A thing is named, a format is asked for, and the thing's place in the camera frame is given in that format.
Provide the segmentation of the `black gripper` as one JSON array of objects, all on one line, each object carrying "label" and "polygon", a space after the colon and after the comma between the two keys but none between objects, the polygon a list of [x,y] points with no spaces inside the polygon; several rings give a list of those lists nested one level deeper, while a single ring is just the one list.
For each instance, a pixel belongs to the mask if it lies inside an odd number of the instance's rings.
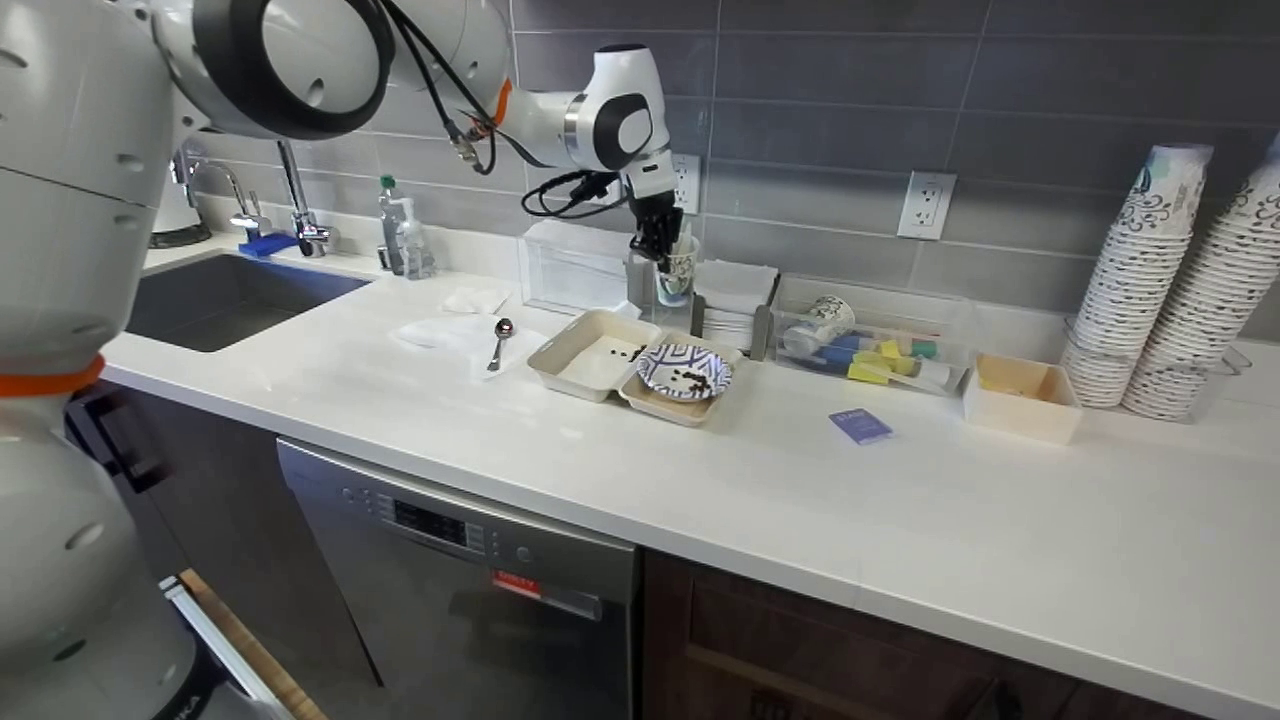
[{"label": "black gripper", "polygon": [[666,263],[682,238],[686,209],[677,205],[677,161],[669,152],[638,161],[627,172],[627,209],[638,221],[634,247]]}]

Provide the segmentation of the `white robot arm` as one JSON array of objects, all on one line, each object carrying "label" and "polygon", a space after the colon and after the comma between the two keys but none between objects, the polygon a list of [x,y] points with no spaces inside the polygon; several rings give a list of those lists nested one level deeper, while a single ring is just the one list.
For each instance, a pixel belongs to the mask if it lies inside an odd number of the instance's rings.
[{"label": "white robot arm", "polygon": [[70,402],[162,275],[153,229],[190,136],[339,141],[396,80],[433,91],[466,156],[507,141],[612,174],[638,247],[677,247],[645,43],[604,43],[580,89],[538,91],[487,0],[0,0],[0,720],[285,720],[173,608]]}]

